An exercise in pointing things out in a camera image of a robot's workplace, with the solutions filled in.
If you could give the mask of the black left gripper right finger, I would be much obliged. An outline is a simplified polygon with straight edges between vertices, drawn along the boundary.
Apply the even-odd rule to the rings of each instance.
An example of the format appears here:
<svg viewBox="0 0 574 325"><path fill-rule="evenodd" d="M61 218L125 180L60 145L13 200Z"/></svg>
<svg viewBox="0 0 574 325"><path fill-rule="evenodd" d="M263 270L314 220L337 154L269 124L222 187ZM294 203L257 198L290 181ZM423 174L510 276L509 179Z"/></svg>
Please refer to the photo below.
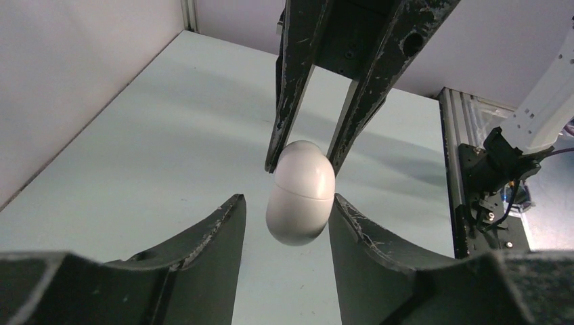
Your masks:
<svg viewBox="0 0 574 325"><path fill-rule="evenodd" d="M328 222L343 324L572 324L571 251L454 259L360 213L340 194Z"/></svg>

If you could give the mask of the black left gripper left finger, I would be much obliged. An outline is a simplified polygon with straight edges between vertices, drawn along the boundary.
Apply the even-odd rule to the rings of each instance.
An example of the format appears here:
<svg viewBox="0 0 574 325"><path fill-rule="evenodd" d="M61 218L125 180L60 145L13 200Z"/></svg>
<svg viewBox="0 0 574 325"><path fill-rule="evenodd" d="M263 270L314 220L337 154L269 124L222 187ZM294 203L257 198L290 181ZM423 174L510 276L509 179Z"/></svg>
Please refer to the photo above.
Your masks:
<svg viewBox="0 0 574 325"><path fill-rule="evenodd" d="M231 324L246 228L235 194L125 261L68 251L1 254L2 324Z"/></svg>

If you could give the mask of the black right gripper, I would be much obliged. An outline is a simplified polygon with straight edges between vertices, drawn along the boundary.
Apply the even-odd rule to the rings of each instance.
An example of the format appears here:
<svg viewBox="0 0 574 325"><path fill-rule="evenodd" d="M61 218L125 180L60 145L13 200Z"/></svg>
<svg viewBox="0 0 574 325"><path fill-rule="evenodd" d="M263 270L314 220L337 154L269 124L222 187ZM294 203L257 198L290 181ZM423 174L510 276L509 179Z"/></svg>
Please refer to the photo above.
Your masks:
<svg viewBox="0 0 574 325"><path fill-rule="evenodd" d="M328 150L339 173L389 91L458 1L287 1L275 64L275 121L265 160L273 173L318 66L353 79Z"/></svg>

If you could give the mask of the white earbud charging case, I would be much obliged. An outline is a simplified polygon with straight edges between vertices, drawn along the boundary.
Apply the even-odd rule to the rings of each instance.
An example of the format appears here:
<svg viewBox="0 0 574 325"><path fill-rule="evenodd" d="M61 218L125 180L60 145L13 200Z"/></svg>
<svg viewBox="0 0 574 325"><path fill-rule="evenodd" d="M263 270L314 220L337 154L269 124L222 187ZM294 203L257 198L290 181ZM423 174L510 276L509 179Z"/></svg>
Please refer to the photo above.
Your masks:
<svg viewBox="0 0 574 325"><path fill-rule="evenodd" d="M298 140L282 151L273 174L265 221L270 234L288 246L303 246L324 230L336 179L331 162L313 142Z"/></svg>

